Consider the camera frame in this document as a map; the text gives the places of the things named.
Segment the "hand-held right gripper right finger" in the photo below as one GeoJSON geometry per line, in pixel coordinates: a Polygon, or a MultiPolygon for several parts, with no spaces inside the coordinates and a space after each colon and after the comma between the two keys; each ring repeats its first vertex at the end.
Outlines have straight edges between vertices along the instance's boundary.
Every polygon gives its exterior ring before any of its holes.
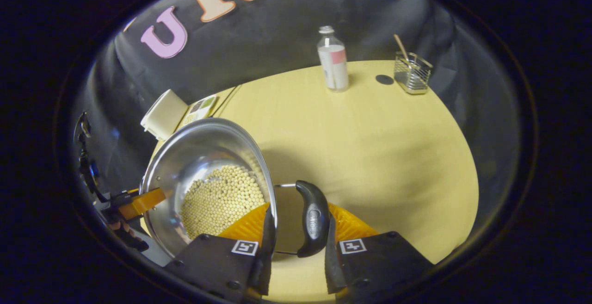
{"type": "Polygon", "coordinates": [[[328,209],[328,293],[399,295],[434,266],[398,232],[381,234],[342,207],[330,204],[328,209]]]}

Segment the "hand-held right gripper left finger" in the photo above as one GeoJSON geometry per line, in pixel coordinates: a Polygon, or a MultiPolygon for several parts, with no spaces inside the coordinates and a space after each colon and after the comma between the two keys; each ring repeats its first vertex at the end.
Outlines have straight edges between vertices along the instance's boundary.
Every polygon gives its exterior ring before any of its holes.
{"type": "Polygon", "coordinates": [[[186,302],[260,302],[276,242],[272,208],[256,207],[218,236],[198,235],[166,264],[165,285],[186,302]]]}

